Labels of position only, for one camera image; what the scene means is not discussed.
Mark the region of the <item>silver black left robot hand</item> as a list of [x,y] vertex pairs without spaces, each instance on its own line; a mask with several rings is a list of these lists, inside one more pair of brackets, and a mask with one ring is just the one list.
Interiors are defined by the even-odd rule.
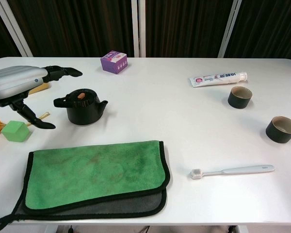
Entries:
[[55,125],[44,122],[24,103],[29,92],[63,76],[79,77],[82,72],[72,67],[13,66],[0,69],[0,107],[10,106],[29,123],[40,129],[55,129]]

